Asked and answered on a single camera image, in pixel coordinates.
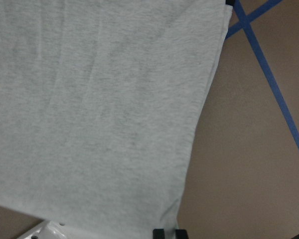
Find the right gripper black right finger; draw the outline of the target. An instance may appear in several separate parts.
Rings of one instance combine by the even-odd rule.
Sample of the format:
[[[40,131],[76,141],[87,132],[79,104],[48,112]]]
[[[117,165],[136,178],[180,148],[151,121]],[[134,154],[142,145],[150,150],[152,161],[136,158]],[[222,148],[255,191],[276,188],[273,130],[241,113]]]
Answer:
[[[176,238],[176,239],[189,239],[187,230],[184,230],[184,229],[176,229],[176,230],[175,230],[175,238]]]

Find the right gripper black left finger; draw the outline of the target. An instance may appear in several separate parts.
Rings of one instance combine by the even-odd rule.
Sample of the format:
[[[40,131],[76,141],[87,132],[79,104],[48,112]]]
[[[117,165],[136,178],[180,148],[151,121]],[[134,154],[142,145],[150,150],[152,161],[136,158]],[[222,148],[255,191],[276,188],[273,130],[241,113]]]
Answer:
[[[164,229],[154,229],[152,231],[152,239],[165,239]]]

